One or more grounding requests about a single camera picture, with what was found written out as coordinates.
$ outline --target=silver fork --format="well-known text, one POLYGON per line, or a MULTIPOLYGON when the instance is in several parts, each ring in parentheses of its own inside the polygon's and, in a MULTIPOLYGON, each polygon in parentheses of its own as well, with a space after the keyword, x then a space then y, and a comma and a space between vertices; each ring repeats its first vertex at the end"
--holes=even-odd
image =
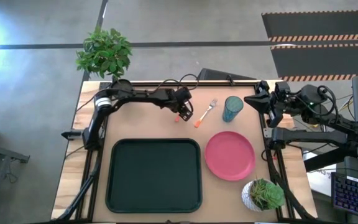
POLYGON ((209 104, 208 109, 205 111, 205 113, 201 116, 201 118, 194 124, 194 127, 198 128, 198 126, 201 124, 201 122, 203 121, 204 117, 206 114, 208 114, 208 112, 215 107, 216 102, 218 100, 217 99, 213 99, 212 102, 209 104))

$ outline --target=computer keyboard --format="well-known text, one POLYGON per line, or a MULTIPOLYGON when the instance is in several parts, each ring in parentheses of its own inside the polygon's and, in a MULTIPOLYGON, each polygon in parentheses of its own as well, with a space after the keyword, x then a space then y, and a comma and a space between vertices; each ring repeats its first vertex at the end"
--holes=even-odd
POLYGON ((358 215, 358 179, 332 172, 331 201, 334 208, 358 215))

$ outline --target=plant pot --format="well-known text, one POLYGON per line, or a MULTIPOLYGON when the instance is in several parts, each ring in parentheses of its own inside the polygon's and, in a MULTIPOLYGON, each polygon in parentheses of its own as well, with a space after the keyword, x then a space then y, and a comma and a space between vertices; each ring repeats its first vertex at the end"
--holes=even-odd
POLYGON ((249 182, 248 184, 246 184, 244 186, 244 188, 242 189, 242 192, 241 192, 241 198, 242 198, 242 202, 244 203, 244 205, 246 205, 247 208, 251 209, 252 211, 255 211, 255 212, 263 212, 263 211, 269 211, 269 210, 262 210, 260 209, 251 199, 251 196, 250 196, 250 191, 251 191, 251 187, 252 187, 252 184, 254 184, 254 180, 249 182))

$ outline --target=green plant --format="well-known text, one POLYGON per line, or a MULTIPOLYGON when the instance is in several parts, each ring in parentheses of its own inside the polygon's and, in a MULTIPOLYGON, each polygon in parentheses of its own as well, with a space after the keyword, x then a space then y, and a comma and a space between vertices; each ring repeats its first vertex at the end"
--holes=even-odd
POLYGON ((115 29, 109 33, 97 28, 84 40, 84 51, 77 52, 77 70, 119 79, 125 73, 123 68, 128 70, 131 63, 128 57, 132 55, 131 50, 131 43, 115 29))
POLYGON ((257 179, 250 189, 252 201, 262 210, 284 205, 284 191, 281 187, 264 179, 257 179))

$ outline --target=dark green serving tray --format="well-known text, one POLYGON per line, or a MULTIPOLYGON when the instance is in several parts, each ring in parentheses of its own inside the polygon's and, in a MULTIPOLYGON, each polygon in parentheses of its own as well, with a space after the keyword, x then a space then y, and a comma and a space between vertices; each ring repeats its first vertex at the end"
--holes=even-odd
POLYGON ((106 205, 115 213, 189 213, 202 202, 192 139, 122 139, 112 148, 106 205))

